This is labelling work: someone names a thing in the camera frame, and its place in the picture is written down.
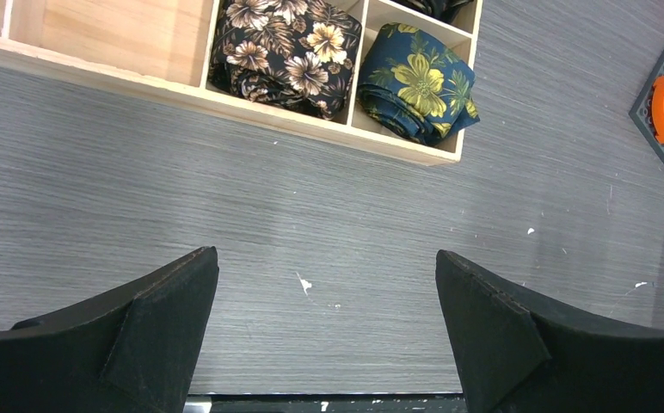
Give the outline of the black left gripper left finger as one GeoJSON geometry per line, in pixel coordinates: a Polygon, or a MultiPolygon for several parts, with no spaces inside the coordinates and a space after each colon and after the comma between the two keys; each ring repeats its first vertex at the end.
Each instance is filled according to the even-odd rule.
{"type": "Polygon", "coordinates": [[[0,330],[0,412],[180,412],[218,285],[199,248],[0,330]]]}

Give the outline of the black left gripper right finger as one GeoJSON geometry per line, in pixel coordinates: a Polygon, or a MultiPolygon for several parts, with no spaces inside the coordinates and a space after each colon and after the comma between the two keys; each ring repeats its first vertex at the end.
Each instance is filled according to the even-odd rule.
{"type": "Polygon", "coordinates": [[[451,251],[436,256],[471,412],[664,412],[664,330],[584,311],[451,251]]]}

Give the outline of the brown floral black tie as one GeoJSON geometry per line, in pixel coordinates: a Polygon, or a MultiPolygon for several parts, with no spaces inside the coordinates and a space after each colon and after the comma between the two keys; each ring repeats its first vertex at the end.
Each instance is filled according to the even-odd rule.
{"type": "Polygon", "coordinates": [[[360,20],[327,1],[223,1],[206,84],[333,120],[352,88],[361,40],[360,20]]]}

